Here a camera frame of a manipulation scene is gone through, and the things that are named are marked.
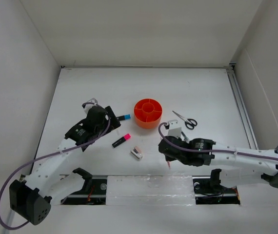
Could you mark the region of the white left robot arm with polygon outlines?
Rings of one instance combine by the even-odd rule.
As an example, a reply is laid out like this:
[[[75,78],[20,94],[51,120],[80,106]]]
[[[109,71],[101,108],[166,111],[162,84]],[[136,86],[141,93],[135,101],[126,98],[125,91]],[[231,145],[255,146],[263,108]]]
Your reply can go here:
[[[82,155],[87,147],[102,136],[120,127],[112,108],[90,102],[84,106],[86,118],[75,124],[61,141],[57,154],[27,175],[23,181],[14,180],[9,186],[10,207],[33,225],[40,224],[51,206],[79,191],[87,193],[92,186],[92,175],[82,168],[71,169],[65,179],[61,169],[70,159]]]

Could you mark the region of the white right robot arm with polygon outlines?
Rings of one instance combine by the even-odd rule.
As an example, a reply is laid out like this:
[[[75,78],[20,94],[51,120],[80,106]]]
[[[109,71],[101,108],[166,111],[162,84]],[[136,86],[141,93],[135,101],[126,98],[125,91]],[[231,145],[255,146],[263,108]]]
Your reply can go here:
[[[278,146],[273,150],[252,150],[222,145],[210,139],[185,142],[165,136],[159,152],[166,161],[188,166],[213,166],[209,188],[214,192],[237,185],[265,183],[278,189]]]

